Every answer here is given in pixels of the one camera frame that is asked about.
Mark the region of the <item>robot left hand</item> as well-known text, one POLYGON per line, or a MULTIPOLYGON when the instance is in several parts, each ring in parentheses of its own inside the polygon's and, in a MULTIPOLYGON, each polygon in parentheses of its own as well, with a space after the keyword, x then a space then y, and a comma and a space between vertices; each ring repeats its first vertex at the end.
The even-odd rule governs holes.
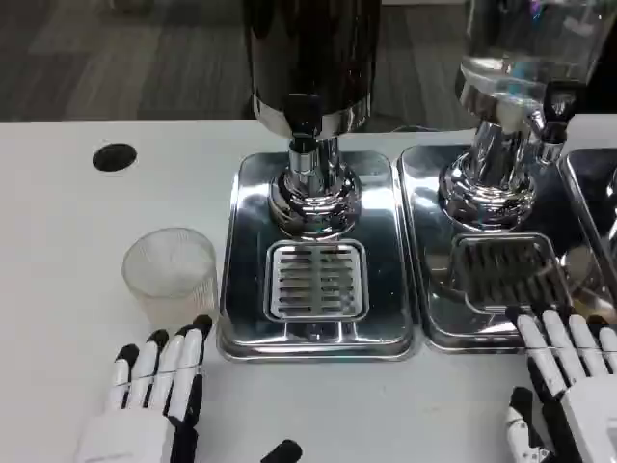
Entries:
POLYGON ((83 430, 76 462, 194 462, 203 355, 213 321, 202 314, 174 335, 159 329, 113 364, 102 412, 83 430))

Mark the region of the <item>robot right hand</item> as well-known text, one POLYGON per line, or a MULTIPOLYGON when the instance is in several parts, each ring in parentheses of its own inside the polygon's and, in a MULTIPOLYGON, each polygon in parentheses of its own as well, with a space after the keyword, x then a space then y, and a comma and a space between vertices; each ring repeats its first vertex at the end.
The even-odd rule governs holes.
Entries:
POLYGON ((513 389, 505 419, 516 462, 616 459, 616 331, 590 318, 535 304, 509 307, 532 386, 513 389))

